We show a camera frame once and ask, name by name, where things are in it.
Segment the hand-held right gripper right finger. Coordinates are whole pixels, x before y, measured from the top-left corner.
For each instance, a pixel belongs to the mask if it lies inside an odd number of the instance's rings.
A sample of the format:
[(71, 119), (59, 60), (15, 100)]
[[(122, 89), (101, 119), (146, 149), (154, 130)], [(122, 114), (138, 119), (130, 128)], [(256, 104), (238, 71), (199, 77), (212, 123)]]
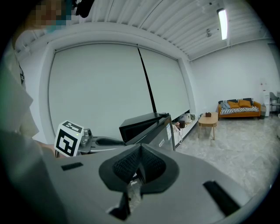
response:
[(176, 181), (166, 191), (144, 194), (129, 216), (130, 224), (211, 224), (225, 218), (204, 187), (215, 181), (240, 207), (250, 195), (235, 180), (207, 161), (173, 150), (155, 147), (179, 167)]

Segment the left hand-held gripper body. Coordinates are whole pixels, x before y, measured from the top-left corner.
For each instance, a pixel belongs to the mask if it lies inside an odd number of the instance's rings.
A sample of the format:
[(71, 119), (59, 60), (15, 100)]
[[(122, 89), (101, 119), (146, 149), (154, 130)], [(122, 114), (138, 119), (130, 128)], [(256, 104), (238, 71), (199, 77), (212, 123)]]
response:
[(125, 142), (113, 138), (93, 136), (90, 129), (66, 120), (58, 126), (54, 149), (56, 155), (75, 157), (113, 150), (125, 145)]

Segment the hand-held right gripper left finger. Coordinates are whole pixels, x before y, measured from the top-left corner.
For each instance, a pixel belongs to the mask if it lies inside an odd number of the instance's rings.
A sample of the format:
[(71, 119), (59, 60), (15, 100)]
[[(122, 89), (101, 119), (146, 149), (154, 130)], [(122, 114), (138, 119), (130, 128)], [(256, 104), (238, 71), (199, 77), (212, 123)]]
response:
[(77, 157), (55, 158), (44, 149), (44, 162), (53, 187), (61, 199), (69, 224), (123, 224), (120, 216), (140, 204), (140, 180), (125, 184), (125, 192), (113, 191), (100, 178), (106, 160), (131, 149), (130, 146)]

